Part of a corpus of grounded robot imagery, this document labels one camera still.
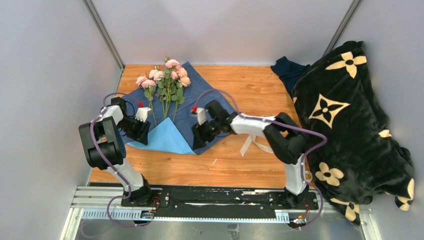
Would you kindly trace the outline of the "pink fake flower stem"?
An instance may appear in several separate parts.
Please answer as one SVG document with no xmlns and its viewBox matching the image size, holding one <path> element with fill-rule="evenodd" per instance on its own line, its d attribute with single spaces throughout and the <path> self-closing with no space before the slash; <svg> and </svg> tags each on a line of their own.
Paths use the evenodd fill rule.
<svg viewBox="0 0 424 240">
<path fill-rule="evenodd" d="M 188 72 L 184 67 L 182 67 L 182 65 L 176 65 L 174 67 L 174 72 L 176 74 L 176 79 L 174 80 L 176 86 L 174 95 L 176 95 L 176 100 L 174 100 L 175 108 L 173 112 L 172 121 L 174 121 L 176 118 L 178 107 L 182 105 L 185 101 L 184 89 L 191 85 L 191 80 L 189 78 Z"/>
</svg>

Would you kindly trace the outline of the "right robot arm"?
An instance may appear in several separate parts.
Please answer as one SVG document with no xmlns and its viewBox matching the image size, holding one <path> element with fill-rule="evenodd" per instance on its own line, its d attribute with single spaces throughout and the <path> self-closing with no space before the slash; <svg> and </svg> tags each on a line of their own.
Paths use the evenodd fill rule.
<svg viewBox="0 0 424 240">
<path fill-rule="evenodd" d="M 191 114 L 197 119 L 191 128 L 193 150 L 206 147 L 220 133 L 265 138 L 274 155 L 284 164 L 283 202 L 292 209 L 298 209 L 305 203 L 309 187 L 305 182 L 302 157 L 307 138 L 286 113 L 271 117 L 228 113 L 218 101 L 213 100 L 204 108 L 193 106 Z"/>
</svg>

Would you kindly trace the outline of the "blue wrapping paper sheet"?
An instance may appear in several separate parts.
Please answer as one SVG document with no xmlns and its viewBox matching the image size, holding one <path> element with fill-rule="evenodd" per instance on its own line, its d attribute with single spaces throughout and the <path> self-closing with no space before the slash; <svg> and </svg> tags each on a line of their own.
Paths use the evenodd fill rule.
<svg viewBox="0 0 424 240">
<path fill-rule="evenodd" d="M 127 146 L 149 151 L 200 155 L 222 139 L 221 137 L 216 137 L 212 142 L 207 143 L 205 147 L 192 150 L 194 142 L 192 126 L 197 123 L 196 117 L 191 116 L 193 105 L 205 107 L 209 102 L 216 100 L 230 114 L 235 109 L 217 90 L 208 92 L 196 102 L 203 92 L 211 90 L 213 87 L 206 82 L 189 62 L 184 63 L 182 66 L 188 73 L 191 85 L 183 92 L 185 100 L 182 105 L 178 106 L 176 116 L 174 116 L 175 103 L 171 103 L 168 117 L 165 119 L 162 102 L 155 97 L 152 101 L 153 112 L 149 114 L 147 119 L 151 123 L 148 131 L 148 145 L 132 140 L 128 136 L 123 136 L 122 140 Z"/>
</svg>

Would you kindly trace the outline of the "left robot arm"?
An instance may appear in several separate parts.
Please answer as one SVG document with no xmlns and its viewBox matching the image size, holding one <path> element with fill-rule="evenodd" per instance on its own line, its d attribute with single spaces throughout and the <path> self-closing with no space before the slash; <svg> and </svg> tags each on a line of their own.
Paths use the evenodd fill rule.
<svg viewBox="0 0 424 240">
<path fill-rule="evenodd" d="M 78 127 L 89 166 L 113 175 L 123 186 L 123 198 L 142 207 L 152 203 L 153 193 L 148 180 L 126 159 L 123 137 L 147 145 L 151 111 L 140 102 L 133 115 L 129 115 L 127 101 L 114 97 L 94 120 Z"/>
</svg>

